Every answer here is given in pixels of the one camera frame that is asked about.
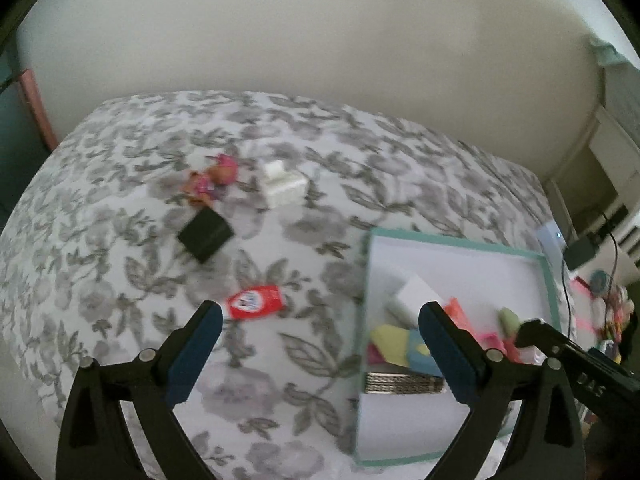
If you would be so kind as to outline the magenta lighter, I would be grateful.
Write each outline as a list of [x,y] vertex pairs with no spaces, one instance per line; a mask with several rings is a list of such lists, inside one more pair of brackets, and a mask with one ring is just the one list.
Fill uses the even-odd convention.
[[375,344],[368,344],[367,346],[367,360],[370,365],[384,364],[385,360],[382,354],[378,351]]

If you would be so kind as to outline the pink toy puppy figure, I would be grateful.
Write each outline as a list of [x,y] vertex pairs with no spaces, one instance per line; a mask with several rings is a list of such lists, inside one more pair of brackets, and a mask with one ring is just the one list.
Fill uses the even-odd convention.
[[210,160],[213,163],[205,169],[191,171],[183,185],[183,192],[193,206],[212,208],[238,180],[239,165],[233,157],[219,154]]

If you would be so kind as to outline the blue yellow box cutter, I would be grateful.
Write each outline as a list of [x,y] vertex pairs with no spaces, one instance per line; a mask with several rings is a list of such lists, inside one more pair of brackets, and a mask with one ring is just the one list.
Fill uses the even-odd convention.
[[370,341],[386,364],[399,366],[410,372],[443,378],[431,350],[420,332],[383,324],[370,333]]

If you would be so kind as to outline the white plastic clip holder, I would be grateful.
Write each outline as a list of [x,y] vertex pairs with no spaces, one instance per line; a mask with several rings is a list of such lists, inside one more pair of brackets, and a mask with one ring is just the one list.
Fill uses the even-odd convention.
[[260,168],[260,192],[269,209],[303,203],[308,179],[297,170],[287,170],[282,160],[265,162]]

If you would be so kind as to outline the pink toy glasses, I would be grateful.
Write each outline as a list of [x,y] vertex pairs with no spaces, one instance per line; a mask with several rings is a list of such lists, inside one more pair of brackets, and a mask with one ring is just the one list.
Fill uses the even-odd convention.
[[501,351],[512,363],[521,363],[518,348],[514,346],[513,339],[501,338],[497,333],[480,335],[480,345],[485,349],[497,349]]

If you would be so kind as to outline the white shelf unit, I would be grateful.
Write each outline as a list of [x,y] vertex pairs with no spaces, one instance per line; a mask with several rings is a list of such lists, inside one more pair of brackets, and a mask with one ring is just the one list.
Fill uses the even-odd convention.
[[639,67],[616,47],[589,39],[599,69],[597,104],[584,132],[544,184],[568,242],[587,237],[586,270],[616,266],[623,284],[639,279]]

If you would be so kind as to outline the red stain remover bottle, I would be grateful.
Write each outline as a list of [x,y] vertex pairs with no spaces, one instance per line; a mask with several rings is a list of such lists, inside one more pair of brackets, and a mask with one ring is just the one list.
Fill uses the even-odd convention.
[[283,308],[284,300],[277,285],[249,287],[224,300],[224,315],[233,321],[264,318]]

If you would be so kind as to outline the teal rimmed white tray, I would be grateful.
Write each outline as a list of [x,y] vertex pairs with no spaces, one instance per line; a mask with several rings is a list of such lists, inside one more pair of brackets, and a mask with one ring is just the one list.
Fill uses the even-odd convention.
[[[442,235],[373,230],[364,305],[355,334],[362,348],[376,326],[392,319],[387,304],[410,278],[423,280],[443,300],[457,299],[474,330],[499,329],[498,311],[524,321],[542,318],[561,328],[549,263],[538,252]],[[389,467],[436,460],[468,416],[448,389],[440,393],[360,392],[355,460]]]

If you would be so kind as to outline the black power adapter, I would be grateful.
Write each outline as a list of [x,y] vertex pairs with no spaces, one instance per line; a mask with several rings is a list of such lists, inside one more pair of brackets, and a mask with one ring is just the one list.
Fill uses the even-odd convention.
[[209,207],[201,208],[177,235],[182,246],[199,263],[206,263],[232,237],[230,224]]

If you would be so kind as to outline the white cube charger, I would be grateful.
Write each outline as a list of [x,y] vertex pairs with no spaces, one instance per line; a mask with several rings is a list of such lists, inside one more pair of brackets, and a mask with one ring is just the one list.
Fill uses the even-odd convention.
[[428,302],[442,304],[442,297],[420,276],[413,275],[387,301],[386,310],[401,325],[417,328],[420,311]]

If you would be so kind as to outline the white plug with light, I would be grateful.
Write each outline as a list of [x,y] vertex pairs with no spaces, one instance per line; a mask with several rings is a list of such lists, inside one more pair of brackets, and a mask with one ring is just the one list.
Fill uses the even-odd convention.
[[564,235],[554,220],[544,222],[544,224],[536,229],[536,237],[542,251],[546,255],[555,254],[556,252],[562,254],[566,247]]

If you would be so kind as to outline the black gold patterned hair clip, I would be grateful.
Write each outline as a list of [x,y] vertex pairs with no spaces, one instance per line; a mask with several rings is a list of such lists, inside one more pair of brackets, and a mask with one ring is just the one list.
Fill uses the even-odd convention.
[[363,392],[367,394],[432,394],[440,393],[445,382],[431,375],[367,372]]

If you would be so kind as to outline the grey floral bed cover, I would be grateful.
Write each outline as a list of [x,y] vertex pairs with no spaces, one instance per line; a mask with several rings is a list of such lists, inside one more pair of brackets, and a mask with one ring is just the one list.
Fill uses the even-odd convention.
[[[234,232],[206,263],[177,235],[206,206],[191,171],[226,154],[238,180],[210,209]],[[308,179],[269,209],[260,168]],[[301,96],[181,91],[108,100],[43,164],[1,235],[1,328],[47,418],[81,359],[127,362],[205,300],[277,285],[283,310],[231,322],[178,419],[223,479],[419,479],[352,458],[355,330],[374,228],[539,249],[551,217],[522,166],[424,126]]]

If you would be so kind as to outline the coral plastic clip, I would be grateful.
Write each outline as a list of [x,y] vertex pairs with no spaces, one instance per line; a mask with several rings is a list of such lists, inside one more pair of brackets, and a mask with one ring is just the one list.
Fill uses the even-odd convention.
[[464,313],[457,298],[451,298],[444,307],[444,310],[459,330],[466,330],[469,334],[475,336],[472,324]]

